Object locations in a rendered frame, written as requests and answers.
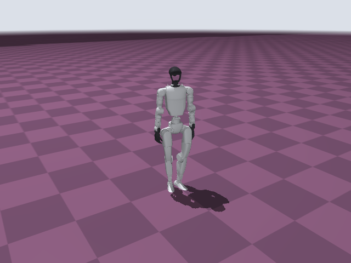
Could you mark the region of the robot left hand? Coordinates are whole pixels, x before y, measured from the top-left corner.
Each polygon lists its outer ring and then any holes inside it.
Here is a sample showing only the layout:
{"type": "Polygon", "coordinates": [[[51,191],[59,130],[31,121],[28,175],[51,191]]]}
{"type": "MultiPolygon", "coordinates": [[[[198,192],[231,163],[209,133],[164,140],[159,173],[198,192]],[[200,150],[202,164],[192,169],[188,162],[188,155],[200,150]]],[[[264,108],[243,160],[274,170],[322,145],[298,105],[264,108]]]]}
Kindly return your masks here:
{"type": "MultiPolygon", "coordinates": [[[[190,127],[190,126],[189,126],[190,127]]],[[[192,124],[192,127],[190,127],[192,130],[192,139],[194,138],[194,129],[195,129],[195,124],[192,124]]]]}

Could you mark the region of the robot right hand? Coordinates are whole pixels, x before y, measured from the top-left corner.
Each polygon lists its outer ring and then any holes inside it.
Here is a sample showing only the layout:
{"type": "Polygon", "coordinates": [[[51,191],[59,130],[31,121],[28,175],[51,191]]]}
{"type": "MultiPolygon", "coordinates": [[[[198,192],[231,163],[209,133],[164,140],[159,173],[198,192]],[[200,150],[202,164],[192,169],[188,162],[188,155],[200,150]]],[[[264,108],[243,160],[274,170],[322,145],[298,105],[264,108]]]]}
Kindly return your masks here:
{"type": "Polygon", "coordinates": [[[155,132],[155,141],[158,142],[159,144],[162,144],[162,139],[160,138],[160,128],[157,129],[157,131],[154,131],[155,132]]]}

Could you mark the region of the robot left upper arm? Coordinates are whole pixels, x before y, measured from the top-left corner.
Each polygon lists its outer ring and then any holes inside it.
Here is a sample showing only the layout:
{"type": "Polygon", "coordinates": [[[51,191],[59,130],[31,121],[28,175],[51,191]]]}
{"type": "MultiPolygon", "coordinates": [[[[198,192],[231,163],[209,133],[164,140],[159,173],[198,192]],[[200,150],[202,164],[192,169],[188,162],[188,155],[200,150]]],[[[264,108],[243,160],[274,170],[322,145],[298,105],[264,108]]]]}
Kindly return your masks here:
{"type": "Polygon", "coordinates": [[[188,103],[188,107],[187,110],[189,112],[195,111],[196,107],[195,105],[193,105],[193,101],[194,101],[194,96],[193,96],[193,89],[191,87],[186,87],[186,93],[187,93],[187,103],[188,103]]]}

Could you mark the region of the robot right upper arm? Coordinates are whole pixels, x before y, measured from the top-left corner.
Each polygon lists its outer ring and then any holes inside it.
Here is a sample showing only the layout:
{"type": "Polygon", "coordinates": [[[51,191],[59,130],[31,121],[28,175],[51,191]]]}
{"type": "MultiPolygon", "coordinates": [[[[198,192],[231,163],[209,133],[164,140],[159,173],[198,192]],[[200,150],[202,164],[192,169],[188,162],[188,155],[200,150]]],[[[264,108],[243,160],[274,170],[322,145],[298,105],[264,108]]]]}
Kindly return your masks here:
{"type": "Polygon", "coordinates": [[[163,104],[163,96],[166,94],[166,88],[160,88],[157,91],[157,99],[156,99],[156,105],[158,108],[158,115],[162,115],[164,113],[164,108],[162,108],[163,104]]]}

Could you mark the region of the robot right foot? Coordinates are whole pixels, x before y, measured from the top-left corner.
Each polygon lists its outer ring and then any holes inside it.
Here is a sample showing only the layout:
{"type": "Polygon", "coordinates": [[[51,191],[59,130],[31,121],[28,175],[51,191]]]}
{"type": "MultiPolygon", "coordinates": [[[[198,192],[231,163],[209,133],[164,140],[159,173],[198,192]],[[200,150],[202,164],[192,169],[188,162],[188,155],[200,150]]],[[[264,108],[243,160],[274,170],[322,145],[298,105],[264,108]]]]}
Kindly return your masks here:
{"type": "Polygon", "coordinates": [[[173,183],[172,183],[172,184],[171,184],[171,182],[170,182],[169,184],[167,183],[167,186],[168,186],[167,188],[168,188],[168,191],[169,191],[169,192],[174,192],[173,183]]]}

